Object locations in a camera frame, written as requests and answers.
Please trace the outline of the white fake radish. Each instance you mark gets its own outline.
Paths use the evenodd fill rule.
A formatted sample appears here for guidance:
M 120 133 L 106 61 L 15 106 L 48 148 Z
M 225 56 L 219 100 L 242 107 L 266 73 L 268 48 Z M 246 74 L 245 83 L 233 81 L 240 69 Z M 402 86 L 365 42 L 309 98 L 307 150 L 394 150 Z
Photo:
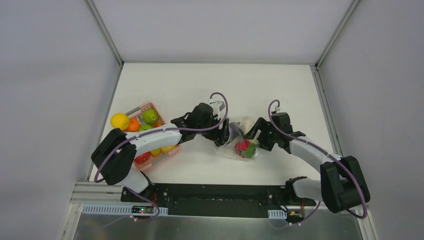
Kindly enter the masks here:
M 248 133 L 255 125 L 256 121 L 250 117 L 242 117 L 239 121 L 239 125 L 244 133 Z

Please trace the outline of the clear zip top bag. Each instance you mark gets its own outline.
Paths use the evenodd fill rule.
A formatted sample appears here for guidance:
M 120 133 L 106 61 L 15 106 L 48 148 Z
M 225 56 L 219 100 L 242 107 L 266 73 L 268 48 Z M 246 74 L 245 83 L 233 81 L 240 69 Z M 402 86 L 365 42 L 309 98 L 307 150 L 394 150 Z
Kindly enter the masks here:
M 230 118 L 229 119 L 229 123 L 231 123 L 231 122 L 240 122 L 240 120 L 241 120 L 242 117 L 245 117 L 245 116 Z M 230 133 L 229 133 L 228 139 L 224 141 L 224 144 L 223 145 L 216 146 L 214 148 L 215 153 L 217 155 L 223 155 L 223 156 L 225 156 L 227 158 L 231 158 L 231 159 L 234 159 L 234 160 L 235 159 L 238 159 L 238 160 L 242 160 L 242 159 L 243 160 L 251 160 L 251 159 L 248 159 L 248 158 L 242 158 L 242 157 L 238 156 L 236 154 L 236 152 L 235 152 L 235 145 L 236 145 L 236 143 L 239 142 L 240 140 L 243 140 L 244 139 L 244 136 L 240 136 L 238 138 L 235 138 L 232 141 L 230 141 L 229 138 L 230 138 Z M 256 144 L 256 155 L 255 155 L 254 158 L 252 158 L 252 159 L 255 159 L 257 157 L 257 155 L 259 154 L 259 152 L 260 152 L 259 147 L 258 147 L 258 141 L 256 139 L 245 139 L 245 140 L 248 140 L 248 141 Z

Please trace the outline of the green fake lime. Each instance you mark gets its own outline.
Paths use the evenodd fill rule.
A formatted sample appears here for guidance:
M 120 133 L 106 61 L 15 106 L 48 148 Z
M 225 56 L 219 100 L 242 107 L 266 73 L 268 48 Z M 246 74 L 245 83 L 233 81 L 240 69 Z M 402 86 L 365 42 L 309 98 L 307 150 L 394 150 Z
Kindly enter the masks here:
M 142 119 L 146 124 L 156 124 L 159 121 L 159 115 L 153 108 L 149 108 L 142 113 Z

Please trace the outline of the yellow fake lemon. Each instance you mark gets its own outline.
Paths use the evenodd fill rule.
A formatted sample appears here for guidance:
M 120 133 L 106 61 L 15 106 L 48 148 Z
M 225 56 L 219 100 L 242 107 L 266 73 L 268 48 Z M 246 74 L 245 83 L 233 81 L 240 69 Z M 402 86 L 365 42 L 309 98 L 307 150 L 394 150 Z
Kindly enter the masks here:
M 130 118 L 124 113 L 115 113 L 110 118 L 110 124 L 114 129 L 120 129 L 121 131 L 126 130 L 130 125 Z

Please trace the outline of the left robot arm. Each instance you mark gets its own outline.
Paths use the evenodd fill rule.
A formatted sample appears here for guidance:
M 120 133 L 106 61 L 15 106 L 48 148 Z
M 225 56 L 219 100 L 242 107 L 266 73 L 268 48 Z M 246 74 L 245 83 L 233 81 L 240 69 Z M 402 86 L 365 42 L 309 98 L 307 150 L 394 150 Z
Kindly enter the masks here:
M 112 129 L 91 155 L 97 167 L 94 182 L 122 185 L 132 190 L 140 202 L 147 202 L 153 195 L 152 183 L 144 173 L 132 167 L 135 158 L 161 147 L 191 141 L 196 135 L 224 144 L 228 125 L 227 113 L 221 116 L 210 104 L 201 102 L 191 112 L 160 127 L 138 132 Z

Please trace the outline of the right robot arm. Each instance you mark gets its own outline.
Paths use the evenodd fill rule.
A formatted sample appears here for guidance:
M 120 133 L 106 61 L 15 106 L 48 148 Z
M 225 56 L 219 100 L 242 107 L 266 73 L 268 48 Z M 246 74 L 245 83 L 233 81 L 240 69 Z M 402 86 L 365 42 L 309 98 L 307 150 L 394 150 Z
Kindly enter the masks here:
M 359 161 L 353 156 L 331 154 L 303 132 L 294 131 L 286 112 L 271 112 L 269 120 L 258 118 L 243 137 L 257 141 L 258 147 L 266 151 L 278 146 L 319 173 L 318 180 L 299 176 L 286 181 L 283 196 L 288 204 L 311 199 L 323 202 L 333 213 L 350 214 L 353 207 L 367 208 L 371 195 Z

